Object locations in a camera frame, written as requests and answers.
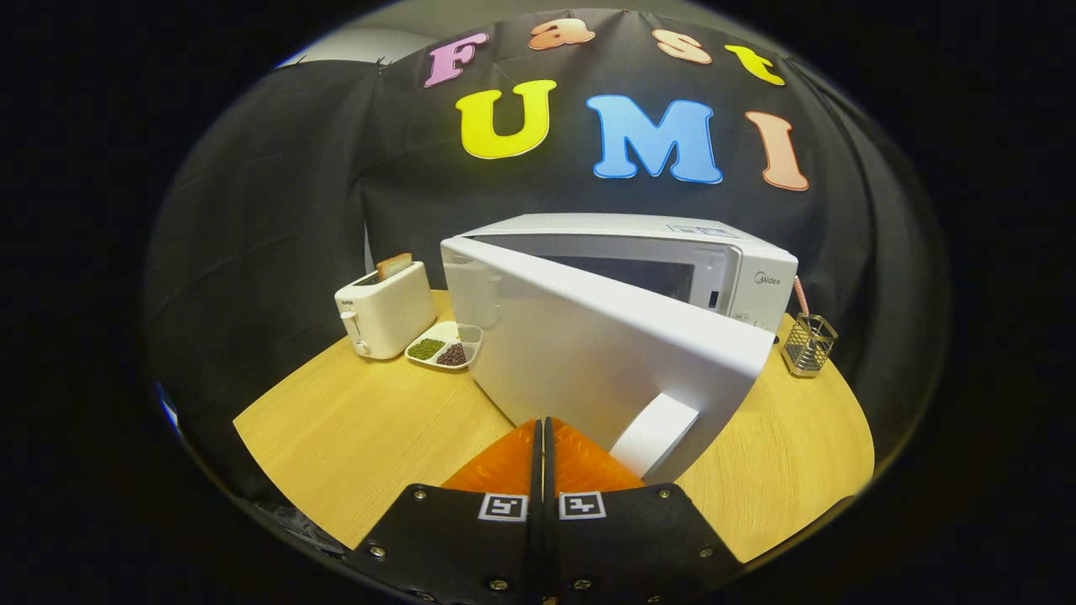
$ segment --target foam letter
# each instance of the foam letter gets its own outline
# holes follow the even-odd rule
[[[731,53],[736,53],[739,57],[740,62],[747,68],[755,78],[759,80],[765,80],[770,84],[776,84],[778,86],[784,86],[784,81],[781,80],[779,75],[774,75],[766,70],[767,67],[774,67],[774,64],[769,62],[768,59],[764,59],[759,55],[754,54],[754,51],[748,48],[747,46],[734,46],[728,44],[725,46],[725,51]]]
[[[781,117],[759,111],[749,111],[745,115],[759,127],[762,146],[766,147],[768,166],[762,171],[762,178],[775,187],[794,192],[806,191],[809,183],[807,178],[799,173],[796,152],[792,149],[792,139],[789,138],[792,125]]]
[[[485,44],[490,40],[490,37],[485,33],[476,33],[475,36],[468,36],[458,42],[453,42],[452,44],[445,44],[440,48],[434,48],[429,52],[429,56],[434,57],[434,66],[429,70],[429,80],[423,84],[426,88],[430,86],[436,86],[445,80],[452,80],[456,78],[464,70],[456,67],[456,61],[462,64],[468,64],[475,58],[475,45]]]
[[[703,45],[690,36],[667,29],[655,29],[653,34],[657,39],[657,47],[669,56],[703,65],[708,65],[713,60],[703,50]]]
[[[555,48],[561,44],[582,44],[596,36],[586,29],[582,19],[555,19],[546,22],[530,30],[530,44],[535,51]]]
[[[523,97],[523,128],[501,137],[493,131],[493,102],[500,90],[482,90],[456,101],[463,114],[459,133],[467,153],[482,159],[522,155],[537,147],[549,133],[549,92],[556,88],[552,80],[534,80],[512,88]]]
[[[656,177],[665,169],[672,146],[677,160],[669,172],[681,181],[717,184],[721,170],[713,165],[709,119],[713,110],[695,101],[672,101],[661,124],[642,113],[635,101],[622,95],[600,95],[586,99],[586,107],[601,121],[601,161],[594,173],[603,179],[631,179],[638,168],[627,160],[627,145],[642,160],[647,172]]]

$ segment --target open microwave door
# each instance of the open microwave door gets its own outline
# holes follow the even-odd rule
[[[469,370],[519,425],[556,417],[636,470],[675,481],[713,441],[774,335],[641,287],[473,239],[441,242]]]

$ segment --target white toaster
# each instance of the white toaster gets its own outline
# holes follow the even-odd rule
[[[337,291],[336,302],[355,352],[374,360],[399,355],[437,319],[420,262],[384,281],[377,271],[366,275]]]

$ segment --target utensil holder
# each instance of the utensil holder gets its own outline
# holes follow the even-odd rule
[[[837,332],[821,315],[801,313],[784,339],[781,357],[793,376],[813,378],[830,358]]]

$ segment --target letter m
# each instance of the letter m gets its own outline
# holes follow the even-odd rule
[[[709,119],[713,110],[694,101],[669,103],[661,124],[642,113],[635,101],[623,95],[599,95],[586,99],[586,107],[601,121],[601,161],[594,173],[603,179],[631,179],[638,167],[627,159],[632,145],[651,177],[665,169],[672,147],[677,161],[669,169],[681,181],[717,184],[721,170],[713,164]]]

